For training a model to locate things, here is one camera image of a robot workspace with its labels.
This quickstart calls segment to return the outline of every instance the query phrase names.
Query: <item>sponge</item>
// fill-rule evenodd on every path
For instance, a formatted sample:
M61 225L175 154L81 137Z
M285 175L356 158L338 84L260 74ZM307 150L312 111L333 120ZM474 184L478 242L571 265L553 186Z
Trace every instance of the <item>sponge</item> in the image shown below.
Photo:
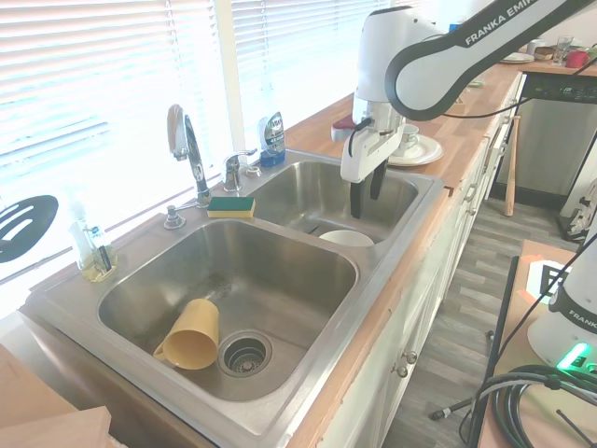
M253 217L255 198L212 198L208 217Z

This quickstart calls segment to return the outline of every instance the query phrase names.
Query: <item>window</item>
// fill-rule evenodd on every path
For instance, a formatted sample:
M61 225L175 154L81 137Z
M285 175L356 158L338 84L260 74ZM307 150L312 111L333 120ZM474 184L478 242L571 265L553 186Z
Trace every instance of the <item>window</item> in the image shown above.
M384 0L232 0L247 145L274 107L285 126L348 95L368 13Z
M396 6L414 7L417 14L428 21L437 21L440 0L397 0Z
M70 245L69 196L109 227L193 188L168 151L170 105L190 115L216 175L257 145L274 107L289 127L354 90L371 11L432 19L437 2L2 0L0 209L38 194L61 207L34 249L0 265L0 286Z
M170 105L208 165L231 150L210 0L3 0L0 37L0 205L61 203L0 280L70 245L67 192L109 226L193 186L168 151Z

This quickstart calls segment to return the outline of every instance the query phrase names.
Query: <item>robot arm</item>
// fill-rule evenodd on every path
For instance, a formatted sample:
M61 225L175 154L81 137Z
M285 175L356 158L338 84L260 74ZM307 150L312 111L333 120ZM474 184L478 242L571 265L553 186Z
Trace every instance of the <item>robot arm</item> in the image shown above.
M439 117L477 75L594 2L495 0L447 35L409 7L371 13L361 35L353 110L353 121L368 125L358 128L342 155L342 178L360 185L360 192L353 187L353 209L371 173L380 189L406 118Z
M408 119L439 117L477 75L591 3L593 0L491 3L453 33L398 52L385 75L390 104Z

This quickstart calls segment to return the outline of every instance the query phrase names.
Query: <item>dish soap bottle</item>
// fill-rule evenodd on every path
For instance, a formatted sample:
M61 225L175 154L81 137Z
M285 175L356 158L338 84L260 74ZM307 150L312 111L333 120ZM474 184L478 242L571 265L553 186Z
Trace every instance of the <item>dish soap bottle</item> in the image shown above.
M259 143L261 144L259 161L261 166L274 166L285 160L286 146L284 122L282 114L273 104L271 84L264 88L263 100L265 114L257 125Z
M76 265L86 280L101 282L116 270L114 249L99 226L89 225L81 202L72 200L70 212L73 222L68 231L74 241Z

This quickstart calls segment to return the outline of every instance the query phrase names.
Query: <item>green light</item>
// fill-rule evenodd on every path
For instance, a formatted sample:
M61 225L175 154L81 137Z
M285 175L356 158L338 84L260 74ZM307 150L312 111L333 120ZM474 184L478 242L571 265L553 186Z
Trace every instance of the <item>green light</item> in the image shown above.
M575 348L570 350L568 355L566 355L563 360L560 361L560 364L558 364L558 369L562 369L563 371L569 369L572 363L575 362L576 359L584 354L587 350L589 350L589 345L587 343L578 343L575 345Z

